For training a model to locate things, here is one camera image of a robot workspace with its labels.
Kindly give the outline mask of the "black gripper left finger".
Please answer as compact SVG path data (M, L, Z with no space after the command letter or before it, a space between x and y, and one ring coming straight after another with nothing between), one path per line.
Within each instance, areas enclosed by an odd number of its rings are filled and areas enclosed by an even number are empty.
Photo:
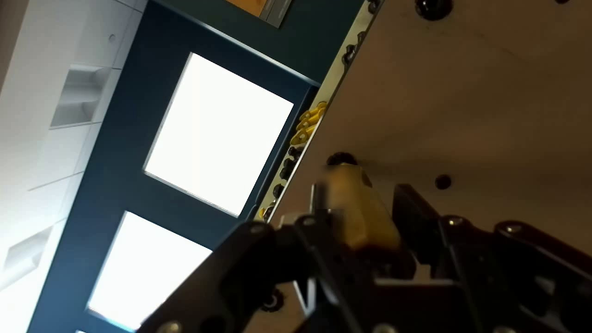
M352 333L373 331L373 276L324 222L304 217L282 229L236 228L138 333L241 333L280 283L310 278L334 294L332 316Z

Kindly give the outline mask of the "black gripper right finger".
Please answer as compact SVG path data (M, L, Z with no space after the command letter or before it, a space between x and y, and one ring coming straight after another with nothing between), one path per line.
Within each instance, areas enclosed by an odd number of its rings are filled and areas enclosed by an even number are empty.
M521 220L480 229L397 185L395 224L437 279L463 291L478 333L592 333L592 257Z

